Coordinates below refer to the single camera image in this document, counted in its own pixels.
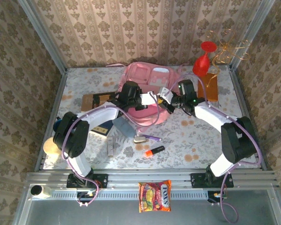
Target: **snack bag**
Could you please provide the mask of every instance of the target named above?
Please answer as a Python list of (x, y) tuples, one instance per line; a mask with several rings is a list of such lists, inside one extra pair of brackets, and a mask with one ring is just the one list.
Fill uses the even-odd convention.
[(140, 212), (170, 211), (171, 181), (139, 183)]

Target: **pink backpack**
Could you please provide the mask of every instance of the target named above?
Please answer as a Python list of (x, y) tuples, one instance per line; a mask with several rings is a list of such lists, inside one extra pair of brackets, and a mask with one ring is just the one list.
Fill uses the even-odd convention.
[[(142, 89), (142, 93), (153, 91), (158, 93), (160, 87), (170, 88), (173, 83), (180, 77), (172, 68), (154, 65), (146, 62), (133, 62), (125, 70), (122, 75), (118, 91), (122, 90), (122, 87), (126, 81), (134, 81), (138, 83)], [(178, 86), (173, 90), (179, 94)], [(136, 111), (134, 108), (129, 109), (128, 114), (131, 118), (144, 126), (152, 124), (157, 117), (156, 105), (148, 105), (147, 109)], [(159, 107), (159, 119), (156, 124), (164, 122), (170, 114)]]

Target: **wallpaper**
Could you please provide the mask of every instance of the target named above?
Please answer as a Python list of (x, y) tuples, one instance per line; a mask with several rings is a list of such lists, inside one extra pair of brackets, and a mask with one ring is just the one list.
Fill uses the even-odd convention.
[(240, 41), (261, 0), (31, 0), (69, 67), (146, 61), (179, 65), (202, 55), (205, 32)]
[(276, 1), (238, 67), (251, 117), (281, 187), (281, 1)]
[(0, 0), (0, 225), (11, 224), (34, 170), (60, 81), (16, 0)]

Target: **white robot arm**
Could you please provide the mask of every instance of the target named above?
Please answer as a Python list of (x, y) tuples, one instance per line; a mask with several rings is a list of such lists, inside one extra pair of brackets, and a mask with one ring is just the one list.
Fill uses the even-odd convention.
[[(204, 120), (222, 134), (222, 151), (220, 157), (210, 165), (211, 176), (221, 177), (234, 164), (243, 158), (247, 158), (254, 154), (255, 148), (246, 135), (237, 129), (236, 126), (227, 117), (212, 110), (202, 98), (197, 98), (197, 94), (193, 89), (190, 80), (184, 80), (179, 83), (180, 96), (169, 92), (166, 88), (161, 88), (159, 93), (142, 94), (138, 85), (134, 82), (127, 82), (118, 98), (114, 98), (106, 102), (102, 106), (90, 110), (86, 113), (79, 113), (77, 115), (67, 112), (64, 118), (60, 121), (60, 125), (55, 130), (53, 141), (61, 149), (65, 139), (65, 134), (69, 130), (71, 124), (81, 115), (88, 114), (77, 123), (75, 129), (66, 143), (65, 153), (69, 156), (69, 161), (73, 169), (82, 177), (90, 177), (92, 175), (91, 165), (86, 161), (83, 150), (86, 145), (89, 130), (96, 126), (114, 120), (121, 116), (119, 108), (128, 111), (129, 108), (145, 108), (147, 105), (156, 104), (159, 102), (160, 107), (173, 113), (175, 108), (184, 108), (184, 111), (196, 116), (198, 119)], [(237, 118), (230, 116), (237, 120), (250, 134), (255, 137), (251, 122), (247, 117)]]

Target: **orange marker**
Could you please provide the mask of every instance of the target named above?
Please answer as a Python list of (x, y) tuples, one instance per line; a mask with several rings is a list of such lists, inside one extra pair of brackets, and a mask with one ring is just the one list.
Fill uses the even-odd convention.
[(158, 152), (160, 152), (160, 151), (163, 151), (163, 150), (165, 150), (164, 146), (160, 146), (160, 147), (157, 147), (157, 148), (155, 148), (155, 149), (146, 151), (146, 152), (145, 152), (145, 155), (146, 155), (147, 157), (150, 157), (150, 156), (155, 155), (156, 153), (158, 153)]

